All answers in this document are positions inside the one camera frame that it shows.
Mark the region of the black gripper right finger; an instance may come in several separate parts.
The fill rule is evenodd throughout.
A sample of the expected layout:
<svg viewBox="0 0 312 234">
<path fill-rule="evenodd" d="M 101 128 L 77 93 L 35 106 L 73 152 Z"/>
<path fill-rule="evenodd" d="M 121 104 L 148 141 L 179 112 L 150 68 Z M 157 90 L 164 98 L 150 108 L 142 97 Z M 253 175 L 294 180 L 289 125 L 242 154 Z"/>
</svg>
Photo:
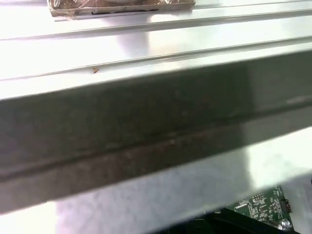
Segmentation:
<svg viewBox="0 0 312 234">
<path fill-rule="evenodd" d="M 221 211 L 216 220 L 229 234 L 279 234 L 280 230 L 234 211 Z"/>
</svg>

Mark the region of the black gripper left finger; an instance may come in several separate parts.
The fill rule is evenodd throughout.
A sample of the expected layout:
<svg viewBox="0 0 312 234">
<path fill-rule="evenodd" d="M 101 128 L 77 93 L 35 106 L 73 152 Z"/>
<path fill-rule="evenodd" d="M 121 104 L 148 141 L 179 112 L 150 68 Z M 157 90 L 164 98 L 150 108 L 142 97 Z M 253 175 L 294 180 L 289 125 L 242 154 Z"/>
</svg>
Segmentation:
<svg viewBox="0 0 312 234">
<path fill-rule="evenodd" d="M 204 213 L 202 216 L 197 216 L 192 220 L 171 226 L 168 229 L 169 234 L 215 234 L 216 231 L 210 224 L 210 218 L 213 215 L 219 214 L 219 211 L 213 213 Z"/>
</svg>

